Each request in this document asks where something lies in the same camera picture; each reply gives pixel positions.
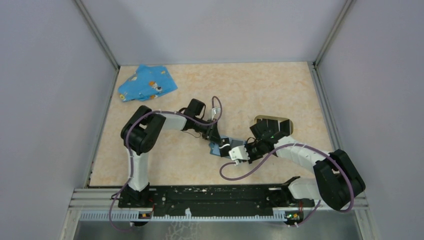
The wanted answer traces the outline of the black card stack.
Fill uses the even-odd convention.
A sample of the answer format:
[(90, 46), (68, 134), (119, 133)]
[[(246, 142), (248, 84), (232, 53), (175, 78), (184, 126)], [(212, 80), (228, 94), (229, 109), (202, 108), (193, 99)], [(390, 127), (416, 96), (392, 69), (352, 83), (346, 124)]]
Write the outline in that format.
[(290, 119), (283, 120), (279, 123), (279, 130), (286, 136), (290, 136), (293, 133), (293, 122)]

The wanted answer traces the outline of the aluminium frame rail front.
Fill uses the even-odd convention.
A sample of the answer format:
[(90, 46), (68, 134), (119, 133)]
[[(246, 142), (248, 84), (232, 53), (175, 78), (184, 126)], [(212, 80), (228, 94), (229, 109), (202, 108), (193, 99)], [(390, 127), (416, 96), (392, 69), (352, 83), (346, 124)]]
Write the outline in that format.
[(144, 202), (116, 188), (74, 190), (69, 208), (82, 220), (114, 222), (273, 221), (285, 222), (298, 210), (330, 210), (324, 201), (290, 198), (282, 184), (152, 186)]

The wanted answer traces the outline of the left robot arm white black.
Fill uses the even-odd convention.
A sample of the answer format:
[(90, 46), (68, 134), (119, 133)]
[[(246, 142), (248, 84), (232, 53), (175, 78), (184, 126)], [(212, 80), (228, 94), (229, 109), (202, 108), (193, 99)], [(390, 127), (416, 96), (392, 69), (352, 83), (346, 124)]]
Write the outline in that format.
[(124, 189), (131, 189), (130, 200), (138, 207), (149, 203), (150, 193), (145, 190), (149, 185), (148, 158), (161, 131), (193, 130), (216, 145), (223, 140), (218, 130), (218, 121), (223, 113), (223, 105), (217, 96), (211, 99), (212, 113), (207, 120), (202, 118), (206, 105), (195, 98), (181, 111), (152, 110), (142, 105), (128, 120), (121, 130), (120, 137), (127, 149), (128, 180)]

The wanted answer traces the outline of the gold oval tray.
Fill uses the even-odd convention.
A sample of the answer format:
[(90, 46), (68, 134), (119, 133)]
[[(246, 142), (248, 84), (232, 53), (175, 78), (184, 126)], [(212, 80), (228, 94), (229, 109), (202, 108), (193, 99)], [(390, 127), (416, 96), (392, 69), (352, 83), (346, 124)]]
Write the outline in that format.
[(280, 132), (280, 122), (287, 119), (289, 118), (280, 117), (280, 116), (270, 116), (270, 115), (257, 115), (254, 118), (253, 123), (257, 124), (259, 122), (265, 122), (268, 129), (270, 129), (273, 133), (277, 133), (277, 132)]

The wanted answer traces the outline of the blue patterned cloth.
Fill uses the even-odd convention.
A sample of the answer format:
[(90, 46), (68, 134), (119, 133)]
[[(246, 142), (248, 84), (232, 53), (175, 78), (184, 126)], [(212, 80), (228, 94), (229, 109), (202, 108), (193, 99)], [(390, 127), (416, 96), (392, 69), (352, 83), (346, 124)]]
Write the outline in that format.
[(152, 100), (177, 90), (177, 84), (164, 65), (139, 65), (118, 87), (123, 102)]

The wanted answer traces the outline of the right aluminium corner post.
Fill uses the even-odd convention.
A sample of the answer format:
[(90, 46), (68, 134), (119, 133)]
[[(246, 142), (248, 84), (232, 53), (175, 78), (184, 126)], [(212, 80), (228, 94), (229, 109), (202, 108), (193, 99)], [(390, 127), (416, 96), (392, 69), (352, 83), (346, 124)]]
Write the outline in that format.
[(344, 21), (348, 14), (351, 11), (351, 8), (355, 5), (357, 1), (356, 0), (346, 0), (337, 15), (334, 24), (332, 25), (330, 32), (328, 33), (320, 51), (318, 52), (318, 55), (313, 62), (314, 68), (317, 69), (320, 64), (323, 62), (326, 54), (328, 53), (330, 47), (332, 46), (333, 42), (335, 41), (339, 31), (341, 30)]

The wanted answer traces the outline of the aluminium corner post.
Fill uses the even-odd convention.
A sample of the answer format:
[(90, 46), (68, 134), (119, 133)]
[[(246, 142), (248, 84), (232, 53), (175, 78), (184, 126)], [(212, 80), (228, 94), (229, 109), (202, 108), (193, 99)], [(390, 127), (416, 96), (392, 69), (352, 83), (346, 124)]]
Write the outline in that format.
[(333, 42), (335, 41), (339, 31), (341, 30), (344, 21), (348, 14), (351, 11), (351, 8), (355, 5), (357, 1), (356, 0), (346, 0), (337, 15), (334, 24), (332, 25), (330, 32), (328, 33), (320, 51), (318, 52), (318, 55), (313, 62), (314, 68), (317, 69), (320, 64), (323, 62), (326, 54), (328, 53), (330, 47), (332, 46)]
[(81, 14), (85, 24), (87, 25), (89, 31), (95, 38), (97, 44), (99, 45), (100, 49), (108, 59), (108, 61), (111, 63), (113, 68), (116, 71), (120, 70), (120, 65), (118, 64), (116, 58), (114, 57), (111, 49), (109, 48), (107, 42), (105, 41), (100, 29), (98, 28), (97, 24), (95, 23), (93, 17), (89, 13), (87, 7), (85, 6), (84, 2), (82, 0), (72, 0), (72, 3), (76, 6), (77, 10)]

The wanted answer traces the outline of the blue card holder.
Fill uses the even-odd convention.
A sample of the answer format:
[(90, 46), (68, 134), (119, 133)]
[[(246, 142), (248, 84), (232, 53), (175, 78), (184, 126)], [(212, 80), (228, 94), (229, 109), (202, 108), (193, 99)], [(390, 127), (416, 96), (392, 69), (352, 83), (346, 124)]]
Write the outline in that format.
[(225, 135), (221, 136), (221, 144), (217, 144), (214, 142), (209, 143), (210, 151), (209, 153), (213, 156), (218, 156), (221, 158), (227, 158), (231, 159), (230, 157), (230, 150), (232, 148), (242, 146), (246, 144), (246, 140), (238, 139), (238, 138), (232, 138)]

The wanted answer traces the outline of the left aluminium corner post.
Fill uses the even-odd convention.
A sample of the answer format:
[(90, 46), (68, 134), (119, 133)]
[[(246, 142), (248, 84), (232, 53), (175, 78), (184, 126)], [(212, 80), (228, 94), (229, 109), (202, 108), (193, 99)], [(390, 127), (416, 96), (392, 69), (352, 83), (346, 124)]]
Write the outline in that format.
[(100, 29), (98, 28), (97, 24), (95, 23), (93, 17), (89, 13), (87, 7), (85, 6), (84, 2), (82, 0), (72, 0), (72, 3), (76, 6), (77, 10), (81, 14), (85, 24), (87, 25), (89, 31), (95, 38), (97, 44), (99, 45), (100, 49), (108, 59), (108, 61), (111, 63), (113, 68), (116, 71), (120, 70), (120, 65), (118, 64), (116, 58), (114, 57), (111, 49), (109, 48), (107, 42), (105, 41)]

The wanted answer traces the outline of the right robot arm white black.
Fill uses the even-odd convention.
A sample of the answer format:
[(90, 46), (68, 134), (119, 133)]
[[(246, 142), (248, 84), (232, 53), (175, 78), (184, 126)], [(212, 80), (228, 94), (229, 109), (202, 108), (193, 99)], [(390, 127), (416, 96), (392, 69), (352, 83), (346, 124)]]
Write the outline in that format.
[(333, 210), (348, 212), (366, 184), (349, 155), (342, 149), (319, 150), (292, 137), (289, 122), (263, 119), (250, 127), (254, 141), (244, 145), (243, 161), (252, 163), (274, 155), (287, 159), (314, 174), (297, 178), (282, 191), (287, 206), (301, 199), (324, 201)]

